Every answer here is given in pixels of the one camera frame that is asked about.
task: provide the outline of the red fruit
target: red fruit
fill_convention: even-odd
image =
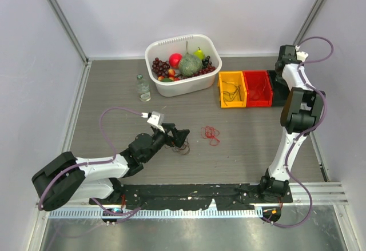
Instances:
[[[178,69],[178,65],[179,65],[179,62],[181,61],[181,59],[182,59],[181,54],[178,54],[178,53],[172,54],[169,58],[169,63],[171,65],[171,67],[174,69]]]
[[[174,77],[176,75],[176,72],[174,71],[174,69],[169,69],[168,73],[171,77]]]

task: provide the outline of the wooden tabletop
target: wooden tabletop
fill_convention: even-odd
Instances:
[[[222,71],[268,70],[275,57],[223,58]],[[259,182],[273,161],[282,128],[280,107],[222,109],[218,101],[217,77],[212,87],[178,97],[159,95],[150,82],[152,98],[141,102],[136,91],[136,75],[149,78],[143,59],[93,61],[86,85],[71,151],[76,157],[107,157],[111,148],[103,139],[98,120],[112,106],[136,111],[158,111],[165,122],[178,129],[190,129],[190,153],[182,156],[171,149],[161,149],[144,170],[122,179],[134,184],[196,184]],[[103,121],[107,135],[119,152],[136,135],[152,133],[146,119],[115,110]],[[213,126],[220,131],[218,146],[210,146],[201,136],[201,128]],[[293,174],[304,182],[323,181],[319,164],[308,138],[293,165]]]

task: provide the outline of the white plastic laundry basket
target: white plastic laundry basket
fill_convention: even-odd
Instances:
[[[152,64],[155,58],[162,61],[169,60],[169,57],[174,53],[184,55],[186,52],[186,42],[188,41],[188,53],[193,54],[198,47],[204,52],[205,56],[211,57],[212,66],[216,67],[214,72],[200,75],[198,77],[182,79],[174,82],[158,81],[157,76],[152,72]],[[215,46],[211,39],[201,34],[182,35],[180,37],[164,39],[151,44],[145,51],[146,66],[150,78],[156,84],[159,93],[164,97],[173,97],[182,95],[210,87],[216,74],[222,67],[222,60],[218,56]]]

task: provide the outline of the red cable in red bin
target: red cable in red bin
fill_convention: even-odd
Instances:
[[[218,138],[216,138],[218,135],[220,135],[220,132],[211,126],[206,126],[201,128],[201,136],[202,138],[210,138],[210,145],[216,146],[220,143]]]

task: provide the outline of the plastic bottle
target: plastic bottle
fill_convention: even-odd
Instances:
[[[149,101],[151,99],[149,82],[142,75],[137,75],[136,85],[140,101]]]

